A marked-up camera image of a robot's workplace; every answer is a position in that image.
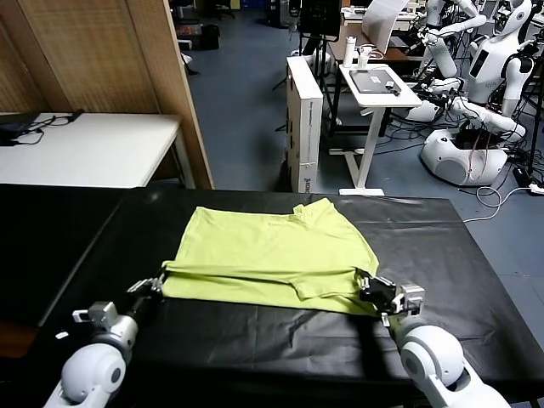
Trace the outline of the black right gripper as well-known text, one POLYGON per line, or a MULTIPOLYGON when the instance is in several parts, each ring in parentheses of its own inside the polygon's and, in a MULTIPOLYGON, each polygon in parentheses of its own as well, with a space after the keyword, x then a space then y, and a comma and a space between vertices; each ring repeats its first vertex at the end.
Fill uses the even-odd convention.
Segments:
POLYGON ((360 300, 372 303, 378 312, 386 314, 398 314, 401 311, 401 305, 397 298, 397 285, 391 280, 376 276, 371 279, 362 269, 355 269, 355 279, 360 289, 360 300))

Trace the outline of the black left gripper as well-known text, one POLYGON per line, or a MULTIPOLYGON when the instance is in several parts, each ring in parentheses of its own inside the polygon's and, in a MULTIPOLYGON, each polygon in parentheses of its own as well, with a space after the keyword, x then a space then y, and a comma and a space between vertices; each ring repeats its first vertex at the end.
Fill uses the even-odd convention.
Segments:
POLYGON ((156 316, 162 301, 164 284, 170 275, 166 266, 161 266, 153 278, 138 280, 127 290, 127 294, 136 297, 125 315, 132 318, 138 326, 149 325, 156 316))

